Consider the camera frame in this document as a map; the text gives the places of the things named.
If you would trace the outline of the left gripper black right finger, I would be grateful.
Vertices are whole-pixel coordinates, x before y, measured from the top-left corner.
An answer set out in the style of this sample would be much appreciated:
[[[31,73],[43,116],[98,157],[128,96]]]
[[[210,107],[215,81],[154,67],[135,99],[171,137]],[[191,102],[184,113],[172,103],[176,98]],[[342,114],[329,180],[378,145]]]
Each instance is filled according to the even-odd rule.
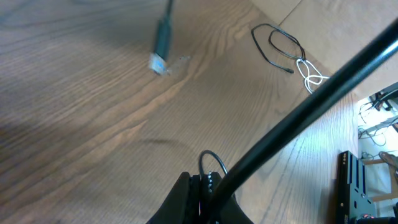
[[[201,176],[200,212],[208,207],[214,189],[221,181],[218,172],[210,172]],[[225,206],[211,220],[210,224],[253,224],[238,205],[235,196],[232,196]]]

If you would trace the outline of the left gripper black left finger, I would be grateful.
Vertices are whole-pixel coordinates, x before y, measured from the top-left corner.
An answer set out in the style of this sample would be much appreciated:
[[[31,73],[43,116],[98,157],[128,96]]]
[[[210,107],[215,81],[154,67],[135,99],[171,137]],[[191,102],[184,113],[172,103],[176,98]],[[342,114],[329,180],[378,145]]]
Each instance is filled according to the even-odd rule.
[[[182,172],[147,224],[194,224],[200,211],[200,176]]]

